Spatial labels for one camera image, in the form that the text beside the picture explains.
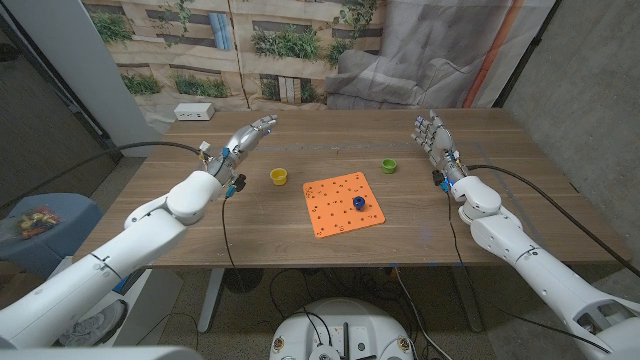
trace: black cable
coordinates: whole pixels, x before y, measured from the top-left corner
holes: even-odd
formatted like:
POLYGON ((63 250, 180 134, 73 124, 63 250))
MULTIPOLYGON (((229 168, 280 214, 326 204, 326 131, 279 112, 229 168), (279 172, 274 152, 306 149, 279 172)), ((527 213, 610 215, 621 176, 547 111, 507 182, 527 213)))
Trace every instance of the black cable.
POLYGON ((311 294, 311 289, 309 288, 309 282, 307 281, 307 274, 305 274, 303 271, 300 271, 300 273, 304 278, 304 286, 307 288, 307 294, 309 294, 309 298, 311 299, 311 301, 316 301, 316 298, 311 294))
POLYGON ((225 197, 222 201, 222 232, 224 233, 224 245, 227 247, 227 254, 229 254, 229 261, 231 261, 231 266, 233 266, 233 270, 236 272, 236 276, 238 277, 238 281, 240 282, 240 289, 244 293, 244 283, 242 282, 242 276, 240 276, 240 271, 236 267, 236 264, 233 262, 233 258, 231 257, 231 250, 229 249, 229 240, 227 240, 227 228, 224 224, 224 205, 227 203, 229 198, 225 197))
POLYGON ((427 341, 427 345, 422 349, 420 353, 420 359, 429 360, 429 342, 427 341))
POLYGON ((284 313, 282 312, 282 310, 280 310, 280 308, 278 307, 278 304, 276 303, 276 299, 273 296, 273 283, 276 281, 276 279, 278 278, 278 276, 282 275, 283 273, 286 273, 287 271, 293 271, 296 269, 284 269, 281 270, 279 273, 277 273, 272 279, 271 282, 269 283, 269 296, 271 297, 271 303, 273 304, 273 307, 276 308, 276 310, 278 310, 278 313, 280 313, 280 316, 282 316, 283 319, 286 319, 287 317, 284 316, 284 313))
POLYGON ((456 248, 456 253, 458 254, 458 260, 460 260, 460 265, 462 265, 462 269, 464 270, 465 277, 467 278, 467 281, 469 282, 469 286, 471 287, 471 289, 473 290, 474 293, 478 294, 482 300, 484 300, 487 304, 491 305, 492 307, 494 307, 495 309, 497 309, 498 311, 500 311, 503 314, 509 315, 509 316, 514 317, 514 318, 516 318, 518 320, 527 322, 529 324, 540 326, 542 328, 545 328, 545 329, 548 329, 548 330, 551 330, 551 331, 555 331, 555 332, 563 334, 563 335, 567 335, 567 336, 572 337, 572 338, 574 338, 576 340, 580 340, 580 341, 585 342, 585 343, 587 343, 587 344, 589 344, 591 346, 594 346, 594 347, 604 351, 607 354, 610 353, 609 350, 607 350, 604 347, 594 343, 593 341, 587 340, 587 339, 585 339, 583 337, 580 337, 578 335, 572 334, 572 333, 570 333, 568 331, 564 331, 564 330, 561 330, 561 329, 554 328, 552 326, 541 324, 539 322, 535 322, 533 320, 529 320, 527 318, 524 318, 524 317, 521 317, 521 316, 516 315, 514 313, 511 313, 511 312, 509 312, 507 310, 502 309, 501 307, 499 307, 498 305, 492 303, 491 301, 489 301, 489 299, 484 297, 484 295, 482 293, 480 293, 476 289, 476 287, 474 286, 473 281, 471 281, 471 276, 469 275, 469 272, 467 270, 467 266, 462 261, 462 256, 460 255, 460 251, 458 250, 458 238, 456 236, 456 231, 453 228, 453 222, 451 221, 451 196, 449 195, 448 192, 447 192, 447 199, 449 200, 449 226, 451 227, 451 232, 453 233, 453 244, 454 244, 454 246, 456 248))
MULTIPOLYGON (((291 314, 291 315, 295 315, 295 314, 302 314, 302 312, 297 311, 297 312, 294 312, 294 313, 293 313, 293 314, 291 314)), ((305 310, 305 314, 307 314, 307 315, 311 315, 311 316, 313 316, 313 317, 316 317, 316 318, 318 318, 318 320, 322 321, 322 325, 324 325, 324 328, 327 330, 327 334, 328 334, 328 336, 329 336, 329 346, 333 346, 333 342, 331 341, 331 333, 329 332, 329 327, 327 326, 327 323, 326 323, 326 322, 324 322, 324 320, 323 320, 320 316, 318 316, 318 315, 316 315, 316 314, 314 314, 314 313, 312 313, 312 312, 309 312, 309 311, 306 311, 306 310, 305 310)))
POLYGON ((316 331, 316 335, 318 335, 318 346, 322 345, 322 339, 320 338, 320 333, 318 332, 318 328, 316 327, 316 324, 313 323, 313 321, 311 321, 311 317, 309 316, 309 313, 307 312, 307 309, 303 306, 302 310, 304 311, 304 314, 307 315, 307 319, 309 319, 309 322, 311 323, 311 326, 313 326, 313 330, 316 331))
POLYGON ((140 345, 140 343, 141 343, 144 339, 146 339, 146 338, 147 338, 147 336, 149 336, 149 334, 151 334, 151 332, 153 332, 153 330, 155 330, 155 329, 158 327, 158 325, 160 325, 160 324, 164 321, 164 319, 168 318, 168 317, 169 317, 169 316, 171 316, 171 315, 182 315, 182 316, 187 316, 187 317, 189 317, 189 318, 191 319, 191 321, 193 321, 193 326, 194 326, 194 327, 195 327, 195 329, 196 329, 196 349, 195 349, 195 350, 196 350, 196 351, 198 351, 198 345, 200 345, 200 344, 199 344, 200 336, 199 336, 199 334, 198 334, 198 323, 197 323, 196 319, 195 319, 193 316, 191 316, 191 315, 189 315, 189 314, 185 314, 185 313, 169 313, 169 314, 167 314, 167 315, 163 316, 163 317, 162 317, 162 319, 160 319, 160 321, 158 321, 158 323, 157 323, 157 324, 155 324, 155 325, 151 328, 151 330, 149 330, 149 332, 148 332, 148 333, 146 333, 146 334, 142 337, 142 339, 140 339, 140 341, 138 341, 138 343, 136 344, 136 346, 140 345))
POLYGON ((9 200, 8 202, 6 202, 5 204, 3 204, 2 206, 0 206, 0 209, 4 209, 6 207, 9 207, 15 203, 17 203, 18 201, 20 201, 20 199, 22 199, 23 197, 33 193, 34 191, 40 189, 43 186, 46 186, 48 184, 50 184, 51 182, 58 180, 59 178, 63 177, 64 175, 72 172, 73 170, 79 168, 80 166, 87 164, 93 160, 96 160, 104 155, 108 155, 114 152, 120 152, 121 150, 127 150, 127 149, 132 149, 132 148, 137 148, 137 147, 142 147, 142 146, 156 146, 156 145, 162 145, 162 146, 173 146, 173 147, 178 147, 178 148, 182 148, 182 149, 186 149, 189 150, 191 152, 193 152, 196 155, 200 155, 200 149, 196 149, 192 146, 189 145, 184 145, 184 144, 180 144, 180 143, 176 143, 176 142, 171 142, 171 141, 144 141, 144 142, 137 142, 137 143, 133 143, 133 144, 127 144, 127 145, 122 145, 122 146, 117 146, 108 150, 104 150, 102 152, 99 152, 85 160, 80 161, 79 163, 69 167, 68 169, 48 178, 47 180, 41 182, 40 184, 32 187, 31 189, 23 192, 22 194, 14 197, 13 199, 9 200))
MULTIPOLYGON (((373 276, 371 276, 371 274, 361 274, 360 275, 360 286, 371 297, 379 299, 379 300, 383 300, 383 301, 394 302, 400 308, 400 310, 402 311, 402 315, 404 316, 404 318, 406 320, 406 323, 407 323, 407 328, 409 330, 409 337, 411 337, 412 334, 413 334, 413 339, 412 340, 415 343, 417 341, 417 339, 418 339, 418 331, 416 331, 414 333, 414 331, 413 331, 413 323, 412 323, 413 317, 407 315, 407 312, 405 311, 405 308, 403 306, 403 302, 401 302, 400 299, 404 300, 404 305, 407 306, 409 309, 411 309, 411 305, 407 302, 406 297, 402 297, 400 299, 397 298, 397 297, 394 297, 394 295, 397 294, 398 292, 385 289, 385 285, 387 285, 387 284, 395 284, 395 285, 398 285, 398 284, 393 282, 393 281, 386 281, 385 283, 382 284, 382 290, 383 291, 387 291, 389 294, 392 294, 392 296, 384 296, 384 295, 381 294, 381 291, 378 290, 376 281, 373 278, 373 276)), ((422 320, 424 322, 424 317, 422 316, 422 312, 420 312, 420 316, 422 317, 422 320)))
POLYGON ((622 264, 624 267, 629 269, 629 271, 634 273, 637 277, 640 277, 640 270, 638 270, 638 268, 636 268, 635 266, 631 265, 631 263, 629 263, 622 256, 620 256, 617 252, 615 252, 615 250, 613 250, 607 244, 605 244, 602 240, 600 240, 599 237, 597 237, 594 233, 589 231, 589 229, 584 227, 584 225, 582 225, 578 220, 576 220, 573 216, 571 216, 571 214, 569 214, 564 208, 562 208, 562 206, 560 206, 557 202, 555 202, 549 195, 547 195, 544 191, 542 191, 542 189, 537 187, 531 181, 523 178, 522 176, 520 176, 520 175, 518 175, 518 174, 516 174, 514 172, 511 172, 509 170, 506 170, 506 169, 503 169, 503 168, 500 168, 500 167, 497 167, 497 166, 493 166, 493 165, 470 165, 470 166, 467 166, 467 169, 469 169, 469 170, 491 169, 491 170, 500 171, 500 172, 505 173, 505 174, 507 174, 509 176, 513 176, 514 178, 516 178, 516 179, 522 181, 523 183, 529 185, 533 190, 535 190, 538 194, 542 195, 542 197, 545 198, 545 200, 547 200, 551 205, 553 205, 553 207, 558 209, 558 211, 560 211, 560 213, 562 213, 562 215, 564 215, 567 219, 569 219, 569 221, 571 221, 575 226, 577 226, 580 230, 582 230, 583 233, 585 233, 588 237, 590 237, 591 240, 595 241, 596 244, 600 245, 600 247, 603 248, 606 252, 608 252, 609 255, 613 256, 614 259, 616 259, 620 264, 622 264))

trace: power strip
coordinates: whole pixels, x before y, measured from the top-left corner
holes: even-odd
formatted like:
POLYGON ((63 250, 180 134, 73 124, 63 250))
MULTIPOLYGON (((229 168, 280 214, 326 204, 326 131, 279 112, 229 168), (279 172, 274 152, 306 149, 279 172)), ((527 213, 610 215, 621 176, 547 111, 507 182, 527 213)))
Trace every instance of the power strip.
POLYGON ((210 120, 216 110, 212 103, 180 103, 173 112, 178 120, 210 120))

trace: wooden table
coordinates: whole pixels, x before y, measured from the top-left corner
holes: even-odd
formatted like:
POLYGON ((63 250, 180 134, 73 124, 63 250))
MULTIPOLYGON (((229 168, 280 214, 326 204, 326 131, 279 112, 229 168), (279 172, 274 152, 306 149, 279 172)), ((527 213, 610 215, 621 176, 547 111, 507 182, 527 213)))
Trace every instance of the wooden table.
MULTIPOLYGON (((237 169, 247 186, 227 201, 226 226, 238 267, 424 266, 458 263, 447 221, 447 196, 435 187, 427 155, 410 138, 418 115, 428 110, 279 112, 271 135, 237 169), (385 175, 384 158, 398 163, 385 175), (274 186, 270 170, 283 167, 285 186, 274 186), (386 222, 350 233, 316 239, 302 184, 361 171, 386 222)), ((533 181, 611 248, 629 259, 631 252, 593 207, 555 168, 527 134, 502 109, 439 110, 463 162, 492 164, 533 181)), ((217 152, 241 126, 264 112, 216 113, 211 121, 176 122, 165 140, 217 152)), ((107 211, 76 253, 84 256, 123 229, 137 206, 166 194, 196 167, 197 158, 177 148, 158 147, 107 211)), ((613 259, 525 184, 490 170, 475 170, 498 191, 503 204, 525 230, 562 261, 611 262, 613 259)), ((221 201, 209 205, 204 219, 154 267, 230 267, 222 235, 221 201)), ((462 257, 468 265, 504 264, 478 247, 469 227, 454 215, 462 257)))

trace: green cup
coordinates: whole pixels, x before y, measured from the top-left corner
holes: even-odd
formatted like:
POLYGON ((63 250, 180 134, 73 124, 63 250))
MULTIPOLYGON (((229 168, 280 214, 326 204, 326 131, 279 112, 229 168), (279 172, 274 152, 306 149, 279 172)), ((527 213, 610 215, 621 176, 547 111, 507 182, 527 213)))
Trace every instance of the green cup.
POLYGON ((396 161, 393 159, 382 160, 382 172, 385 174, 393 174, 396 171, 396 161))

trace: white robotic arm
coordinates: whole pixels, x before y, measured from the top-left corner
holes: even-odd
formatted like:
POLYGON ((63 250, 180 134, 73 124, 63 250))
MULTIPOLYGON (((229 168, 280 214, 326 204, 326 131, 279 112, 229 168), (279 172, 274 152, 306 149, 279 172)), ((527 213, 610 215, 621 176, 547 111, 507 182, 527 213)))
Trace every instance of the white robotic arm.
POLYGON ((0 349, 50 346, 123 277, 172 249, 224 186, 229 189, 226 197, 242 190, 245 177, 234 169, 276 120, 266 116, 240 129, 218 157, 203 155, 200 170, 133 211, 122 233, 1 310, 0 349))
POLYGON ((464 202, 458 213, 471 226, 474 241, 513 266, 569 332, 609 352, 577 341, 589 359, 637 355, 640 305, 595 289, 527 236, 517 217, 502 206, 500 195, 468 176, 451 134, 433 110, 430 115, 432 122, 418 118, 412 138, 442 172, 443 189, 464 202))

